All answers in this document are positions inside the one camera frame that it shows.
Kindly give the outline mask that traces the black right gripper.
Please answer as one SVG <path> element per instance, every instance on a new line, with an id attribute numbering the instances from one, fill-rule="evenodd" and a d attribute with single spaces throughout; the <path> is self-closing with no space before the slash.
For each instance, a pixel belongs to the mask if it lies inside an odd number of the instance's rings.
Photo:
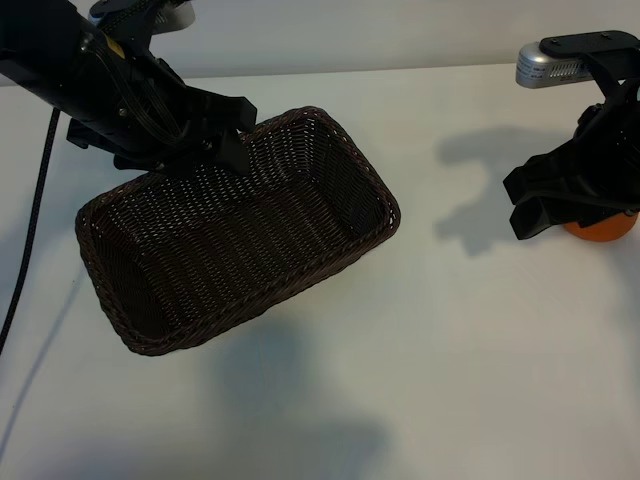
<path id="1" fill-rule="evenodd" d="M 581 194 L 592 202 L 576 205 L 567 189 L 570 144 L 532 156 L 503 180 L 518 240 L 556 225 L 596 226 L 639 212 L 639 84 L 624 82 L 603 102 L 588 107 L 572 142 Z"/>

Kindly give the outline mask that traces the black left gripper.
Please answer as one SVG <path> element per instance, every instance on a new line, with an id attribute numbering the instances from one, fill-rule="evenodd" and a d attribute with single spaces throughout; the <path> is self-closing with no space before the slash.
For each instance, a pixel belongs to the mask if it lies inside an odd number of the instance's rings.
<path id="1" fill-rule="evenodd" d="M 253 132 L 257 108 L 246 97 L 228 97 L 187 86 L 162 60 L 133 57 L 129 73 L 117 76 L 124 108 L 147 145 L 136 153 L 120 147 L 119 170 L 185 175 L 201 158 L 215 155 L 220 168 L 249 174 L 249 154 L 236 130 Z M 225 131 L 221 127 L 235 129 Z"/>

